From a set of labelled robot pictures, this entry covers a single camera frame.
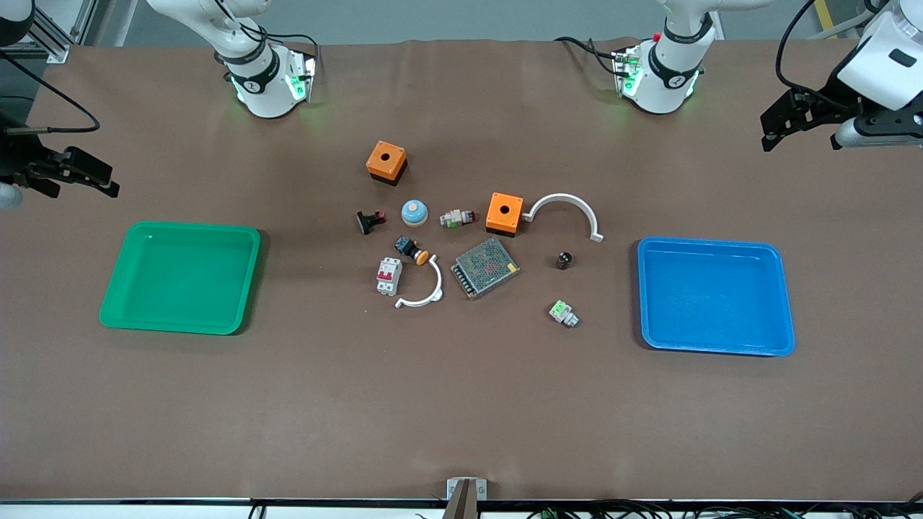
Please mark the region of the green plastic tray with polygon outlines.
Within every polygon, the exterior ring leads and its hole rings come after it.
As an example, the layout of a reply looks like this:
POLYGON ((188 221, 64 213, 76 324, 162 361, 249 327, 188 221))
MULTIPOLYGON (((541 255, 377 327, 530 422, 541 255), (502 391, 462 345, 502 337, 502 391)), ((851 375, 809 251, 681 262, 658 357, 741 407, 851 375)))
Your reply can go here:
POLYGON ((261 245, 249 226, 139 221, 125 234, 99 320, 113 329, 234 334, 261 245))

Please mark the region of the white red circuit breaker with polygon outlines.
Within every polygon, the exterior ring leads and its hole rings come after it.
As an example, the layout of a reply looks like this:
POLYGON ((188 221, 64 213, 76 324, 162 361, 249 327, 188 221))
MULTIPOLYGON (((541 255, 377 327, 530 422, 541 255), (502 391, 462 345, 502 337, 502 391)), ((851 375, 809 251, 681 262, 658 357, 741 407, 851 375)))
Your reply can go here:
POLYGON ((398 257, 384 257, 376 273, 376 289, 384 296, 395 296, 401 280, 403 262, 398 257))

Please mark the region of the blue plastic tray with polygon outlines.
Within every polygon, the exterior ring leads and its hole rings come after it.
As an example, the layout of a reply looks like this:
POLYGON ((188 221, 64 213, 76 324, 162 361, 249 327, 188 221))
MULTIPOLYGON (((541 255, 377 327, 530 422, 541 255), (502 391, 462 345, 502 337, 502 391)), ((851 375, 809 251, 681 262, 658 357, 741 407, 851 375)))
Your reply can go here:
POLYGON ((640 332, 650 348, 768 358, 795 350, 774 246, 649 236, 636 254, 640 332))

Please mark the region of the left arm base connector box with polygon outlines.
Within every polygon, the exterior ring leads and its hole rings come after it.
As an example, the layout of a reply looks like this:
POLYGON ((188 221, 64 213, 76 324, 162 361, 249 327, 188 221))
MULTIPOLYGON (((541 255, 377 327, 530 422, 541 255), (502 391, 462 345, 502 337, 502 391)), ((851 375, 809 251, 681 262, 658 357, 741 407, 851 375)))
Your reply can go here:
POLYGON ((637 93, 637 86, 643 79, 642 46, 636 45, 629 48, 614 50, 611 53, 611 62, 614 70, 614 85, 619 97, 633 97, 637 93))

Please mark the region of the brown table mat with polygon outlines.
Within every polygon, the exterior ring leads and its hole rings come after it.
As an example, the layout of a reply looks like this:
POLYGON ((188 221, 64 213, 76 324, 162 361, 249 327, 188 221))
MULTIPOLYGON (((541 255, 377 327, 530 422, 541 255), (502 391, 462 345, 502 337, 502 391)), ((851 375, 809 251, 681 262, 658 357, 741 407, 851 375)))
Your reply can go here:
POLYGON ((312 102, 251 115, 205 48, 79 48, 45 79, 99 131, 49 136, 113 167, 0 211, 0 499, 906 500, 923 490, 923 150, 835 151, 831 129, 761 148, 775 45, 712 46, 682 111, 650 116, 563 43, 329 47, 312 102), (405 148, 373 180, 378 141, 405 148), (545 205, 514 239, 494 192, 545 205), (405 201, 429 210, 406 226, 405 201), (439 223, 471 210, 459 228, 439 223), (361 234, 357 211, 386 223, 361 234), (139 221, 262 236, 230 335, 113 329, 99 312, 139 221), (404 234, 436 273, 399 255, 404 234), (647 236, 778 249, 788 357, 650 349, 647 236), (498 239, 520 272, 470 300, 451 272, 498 239), (573 263, 556 269, 558 253, 573 263), (395 296, 376 289, 402 260, 395 296), (563 300, 580 323, 549 310, 563 300))

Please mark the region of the small white curved clamp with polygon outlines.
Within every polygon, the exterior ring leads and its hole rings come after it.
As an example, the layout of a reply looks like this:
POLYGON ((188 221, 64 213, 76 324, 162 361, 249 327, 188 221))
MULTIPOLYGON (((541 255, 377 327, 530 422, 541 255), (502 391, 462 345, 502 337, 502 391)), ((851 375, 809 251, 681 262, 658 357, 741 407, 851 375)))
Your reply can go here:
POLYGON ((400 308, 422 308, 427 306, 429 303, 438 302, 443 298, 443 276, 441 272, 441 266, 438 265, 438 257, 433 255, 429 257, 428 265, 432 267, 436 273, 436 284, 431 293, 429 293, 426 298, 421 300, 406 300, 404 298, 399 298, 394 307, 396 309, 400 308))

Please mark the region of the aluminium frame profile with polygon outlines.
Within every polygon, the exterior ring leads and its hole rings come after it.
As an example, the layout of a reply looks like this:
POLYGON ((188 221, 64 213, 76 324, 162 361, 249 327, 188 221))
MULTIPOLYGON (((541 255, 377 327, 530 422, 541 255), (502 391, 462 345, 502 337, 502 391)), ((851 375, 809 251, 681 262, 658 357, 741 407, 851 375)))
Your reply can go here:
POLYGON ((89 42, 101 0, 34 0, 27 39, 46 54, 46 63, 65 63, 71 47, 89 42))

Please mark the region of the metal mesh power supply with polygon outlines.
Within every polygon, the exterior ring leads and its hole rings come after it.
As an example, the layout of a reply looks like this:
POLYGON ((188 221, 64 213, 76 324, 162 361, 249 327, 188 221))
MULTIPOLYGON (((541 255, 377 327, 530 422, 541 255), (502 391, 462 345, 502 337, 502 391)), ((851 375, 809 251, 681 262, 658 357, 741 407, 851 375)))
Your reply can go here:
POLYGON ((520 267, 498 239, 472 247, 452 263, 451 272, 470 300, 504 285, 517 276, 520 267))

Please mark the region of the orange button box upper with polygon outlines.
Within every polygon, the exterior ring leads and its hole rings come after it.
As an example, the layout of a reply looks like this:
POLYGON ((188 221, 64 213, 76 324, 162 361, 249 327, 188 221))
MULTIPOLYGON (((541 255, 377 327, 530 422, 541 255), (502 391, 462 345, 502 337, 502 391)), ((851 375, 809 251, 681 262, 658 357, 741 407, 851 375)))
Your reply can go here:
POLYGON ((366 161, 366 170, 373 180, 397 186, 407 168, 405 148, 386 141, 378 141, 366 161))

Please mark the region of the orange button box black base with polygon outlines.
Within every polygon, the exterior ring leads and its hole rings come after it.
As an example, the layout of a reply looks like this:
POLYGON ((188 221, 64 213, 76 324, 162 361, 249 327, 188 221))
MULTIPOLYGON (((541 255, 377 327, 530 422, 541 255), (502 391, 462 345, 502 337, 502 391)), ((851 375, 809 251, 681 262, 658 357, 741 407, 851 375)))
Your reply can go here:
POLYGON ((514 239, 520 226, 522 204, 524 199, 521 197, 494 192, 485 216, 485 230, 514 239))

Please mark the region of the large white curved clamp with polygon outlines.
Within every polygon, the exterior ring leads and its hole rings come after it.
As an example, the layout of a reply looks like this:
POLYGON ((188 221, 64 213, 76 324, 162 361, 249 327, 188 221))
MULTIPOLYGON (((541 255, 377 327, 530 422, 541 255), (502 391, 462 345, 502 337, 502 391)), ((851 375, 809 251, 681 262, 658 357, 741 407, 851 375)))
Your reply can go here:
POLYGON ((553 193, 541 197, 539 200, 535 201, 533 205, 531 205, 530 209, 521 214, 521 221, 531 223, 535 216, 537 216, 538 211, 540 211, 545 205, 551 203, 568 203, 583 211, 583 214, 588 219, 590 240, 596 243, 603 242, 604 236, 599 232, 596 212, 583 198, 574 196, 573 194, 553 193))

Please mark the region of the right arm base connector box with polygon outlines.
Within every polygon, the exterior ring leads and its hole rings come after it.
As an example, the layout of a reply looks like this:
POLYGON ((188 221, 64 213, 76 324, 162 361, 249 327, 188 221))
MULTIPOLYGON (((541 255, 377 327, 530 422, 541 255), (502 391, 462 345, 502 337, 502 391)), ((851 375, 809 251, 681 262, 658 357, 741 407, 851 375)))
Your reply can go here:
POLYGON ((317 57, 300 50, 288 49, 286 65, 286 83, 293 95, 294 102, 308 102, 312 92, 314 75, 316 75, 317 57))

